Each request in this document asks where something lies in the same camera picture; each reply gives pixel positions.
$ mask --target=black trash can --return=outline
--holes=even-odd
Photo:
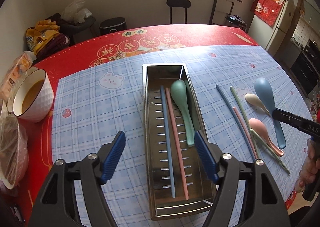
[[[103,21],[99,25],[100,34],[111,34],[119,31],[124,31],[127,29],[127,24],[123,17],[111,18]]]
[[[226,17],[225,26],[240,28],[241,30],[247,30],[247,24],[237,15],[228,15]]]

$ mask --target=brown liquid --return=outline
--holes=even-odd
[[[24,113],[26,110],[31,106],[31,104],[34,102],[36,97],[38,96],[38,93],[40,92],[42,85],[44,83],[44,80],[40,80],[36,82],[28,91],[26,96],[24,97],[23,103],[22,103],[22,109],[21,112]]]

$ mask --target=pink chopstick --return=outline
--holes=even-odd
[[[236,113],[236,115],[237,115],[238,119],[240,120],[240,123],[241,123],[241,125],[242,125],[242,127],[243,127],[243,130],[244,130],[245,134],[247,135],[247,138],[248,138],[248,140],[249,140],[249,143],[250,143],[250,146],[251,146],[251,148],[252,148],[252,151],[253,151],[253,154],[254,154],[255,159],[258,159],[258,156],[257,156],[256,150],[255,150],[255,148],[254,148],[254,145],[253,145],[253,143],[252,143],[252,139],[251,139],[251,137],[250,137],[250,134],[247,132],[246,127],[244,126],[244,123],[243,123],[243,121],[242,121],[242,119],[241,119],[241,117],[240,117],[240,114],[239,114],[237,108],[236,108],[236,107],[233,107],[233,110],[235,111],[235,113]]]
[[[183,187],[184,197],[186,198],[186,200],[189,200],[187,180],[186,180],[186,174],[184,172],[184,166],[183,166],[183,159],[182,159],[181,147],[180,147],[180,142],[179,142],[178,129],[177,129],[177,124],[176,124],[176,118],[175,118],[175,115],[173,113],[173,107],[172,107],[172,101],[171,101],[169,88],[165,88],[165,95],[167,97],[167,105],[168,105],[168,109],[169,109],[170,120],[171,120],[171,124],[172,124],[173,135],[174,135],[174,140],[175,140],[175,143],[176,143],[176,148],[177,148],[177,153],[178,153],[178,160],[179,160],[179,166],[180,166],[180,171],[181,171],[182,187]]]

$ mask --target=blue plaid placemat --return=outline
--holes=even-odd
[[[302,96],[276,61],[259,46],[199,46],[164,50],[105,63],[77,72],[59,81],[52,122],[53,161],[78,161],[110,143],[118,130],[126,134],[127,145],[112,180],[103,186],[108,205],[119,225],[125,226],[202,226],[207,213],[175,220],[150,220],[145,166],[142,106],[142,65],[145,63],[186,63],[204,119],[209,142],[241,161],[252,161],[245,140],[222,100],[218,83],[232,106],[237,107],[230,91],[233,86],[248,118],[261,120],[276,142],[273,123],[260,108],[248,104],[244,95],[255,93],[254,82],[265,77],[270,82],[276,107],[311,119]],[[292,192],[306,157],[308,135],[283,124],[287,140],[281,158],[282,167],[259,147],[259,153],[271,171],[286,200]],[[230,226],[237,223],[244,195],[244,181],[239,182]],[[84,225],[90,226],[76,181],[76,197]]]

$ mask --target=white refrigerator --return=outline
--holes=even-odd
[[[278,51],[293,18],[296,7],[293,2],[284,1],[279,15],[271,27],[258,16],[254,15],[248,35],[252,37],[271,56]]]

